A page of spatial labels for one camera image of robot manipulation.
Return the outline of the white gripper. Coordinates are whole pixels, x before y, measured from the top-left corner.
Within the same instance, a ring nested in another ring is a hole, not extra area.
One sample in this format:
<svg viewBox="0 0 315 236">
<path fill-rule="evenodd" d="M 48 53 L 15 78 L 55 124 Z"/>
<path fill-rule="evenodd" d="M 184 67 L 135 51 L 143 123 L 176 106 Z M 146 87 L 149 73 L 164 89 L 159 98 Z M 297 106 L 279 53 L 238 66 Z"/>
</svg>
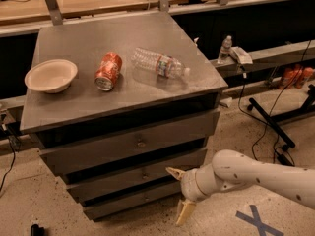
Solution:
<svg viewBox="0 0 315 236">
<path fill-rule="evenodd" d="M 185 172 L 181 169 L 166 167 L 165 170 L 176 180 L 180 181 L 181 192 L 186 198 L 185 200 L 180 200 L 177 205 L 176 225 L 181 226 L 193 213 L 196 203 L 203 201 L 207 196 L 197 184 L 196 169 Z"/>
</svg>

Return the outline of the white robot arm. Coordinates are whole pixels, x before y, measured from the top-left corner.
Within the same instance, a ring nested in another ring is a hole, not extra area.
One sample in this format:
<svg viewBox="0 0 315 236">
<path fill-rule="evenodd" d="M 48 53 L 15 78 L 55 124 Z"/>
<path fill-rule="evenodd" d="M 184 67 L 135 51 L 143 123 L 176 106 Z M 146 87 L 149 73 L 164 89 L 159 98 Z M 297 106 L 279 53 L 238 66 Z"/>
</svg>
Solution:
<svg viewBox="0 0 315 236">
<path fill-rule="evenodd" d="M 183 199 L 177 207 L 176 224 L 183 225 L 196 204 L 214 193 L 258 185 L 303 206 L 315 208 L 315 170 L 254 160 L 238 151 L 218 151 L 212 162 L 188 171 L 167 167 L 180 182 Z"/>
</svg>

